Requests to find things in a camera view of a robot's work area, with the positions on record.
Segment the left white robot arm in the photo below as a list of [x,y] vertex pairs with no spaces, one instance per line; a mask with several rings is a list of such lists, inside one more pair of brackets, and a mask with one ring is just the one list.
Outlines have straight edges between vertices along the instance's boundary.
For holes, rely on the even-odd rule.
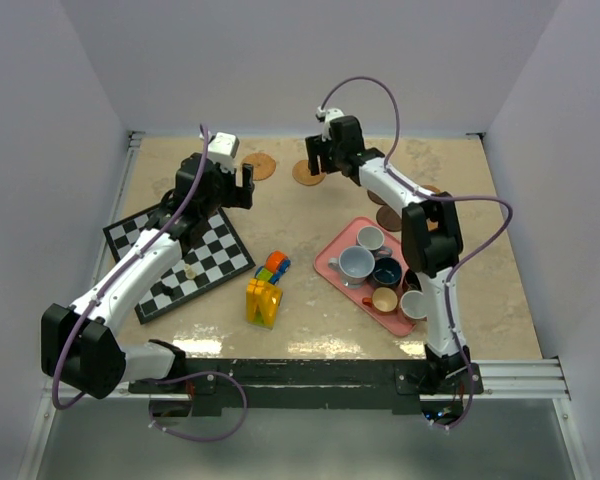
[[52,386],[65,383],[97,399],[122,382],[153,380],[165,392],[187,380],[184,354],[157,340],[123,347],[116,334],[130,311],[188,254],[222,208],[253,205],[253,167],[239,170],[194,153],[175,186],[149,216],[139,238],[112,270],[69,306],[52,304],[41,318],[41,369]]

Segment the dark wooden coaster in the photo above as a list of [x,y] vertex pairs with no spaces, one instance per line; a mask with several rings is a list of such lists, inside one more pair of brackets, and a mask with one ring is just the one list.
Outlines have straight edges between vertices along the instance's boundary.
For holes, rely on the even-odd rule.
[[402,228],[401,217],[387,205],[377,210],[376,223],[389,232],[400,232]]
[[381,205],[381,206],[383,206],[383,205],[385,205],[385,204],[386,204],[386,202],[385,202],[385,201],[384,201],[384,200],[383,200],[383,199],[382,199],[380,196],[378,196],[377,194],[375,194],[375,193],[374,193],[374,192],[372,192],[371,190],[368,190],[368,191],[367,191],[367,196],[368,196],[368,198],[369,198],[369,199],[370,199],[370,200],[371,200],[373,203],[375,203],[375,204],[377,204],[377,205]]

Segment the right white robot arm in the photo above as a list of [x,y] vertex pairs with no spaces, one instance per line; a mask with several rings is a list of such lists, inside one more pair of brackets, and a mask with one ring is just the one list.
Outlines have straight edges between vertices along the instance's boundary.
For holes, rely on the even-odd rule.
[[305,139],[311,175],[339,172],[375,195],[401,218],[402,256],[418,276],[428,319],[428,386],[449,392],[459,382],[476,392],[476,371],[462,333],[453,279],[463,250],[451,196],[433,194],[394,169],[387,155],[365,146],[359,120],[338,109],[317,114],[322,132]]

